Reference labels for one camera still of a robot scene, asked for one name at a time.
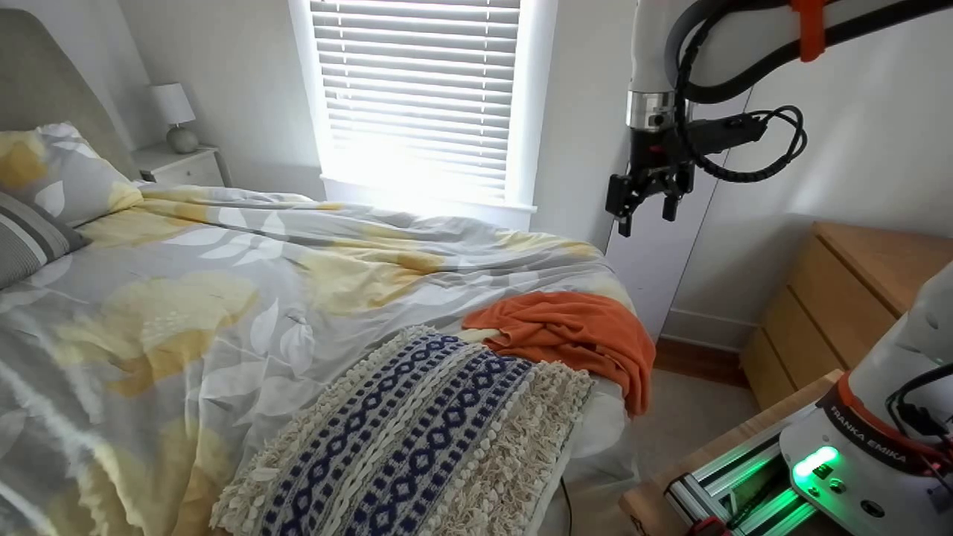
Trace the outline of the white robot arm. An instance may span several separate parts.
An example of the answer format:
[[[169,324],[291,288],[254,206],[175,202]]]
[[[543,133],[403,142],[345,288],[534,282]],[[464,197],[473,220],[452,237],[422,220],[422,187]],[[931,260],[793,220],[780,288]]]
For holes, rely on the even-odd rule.
[[[786,63],[814,63],[827,47],[949,8],[953,0],[635,0],[631,77],[625,97],[628,169],[607,178],[604,211],[623,237],[635,211],[662,197],[672,220],[693,173],[754,185],[806,150],[796,105],[693,120],[693,105],[722,105]],[[717,151],[757,142],[771,123],[793,127],[786,150],[760,169],[714,164]]]

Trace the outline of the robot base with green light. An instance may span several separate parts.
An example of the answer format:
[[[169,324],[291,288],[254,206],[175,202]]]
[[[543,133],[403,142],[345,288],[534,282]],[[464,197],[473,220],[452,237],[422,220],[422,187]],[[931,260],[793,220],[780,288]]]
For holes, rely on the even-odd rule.
[[[953,264],[854,370],[666,499],[708,536],[953,536]]]

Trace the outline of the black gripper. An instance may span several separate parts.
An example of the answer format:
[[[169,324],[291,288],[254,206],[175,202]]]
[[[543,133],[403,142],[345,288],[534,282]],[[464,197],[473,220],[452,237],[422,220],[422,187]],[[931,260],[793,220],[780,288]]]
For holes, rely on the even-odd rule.
[[[631,132],[631,159],[623,175],[610,178],[610,211],[617,228],[631,237],[631,214],[641,202],[662,193],[663,220],[677,220],[680,202],[693,191],[693,164],[683,151],[683,139],[672,127],[666,132]]]

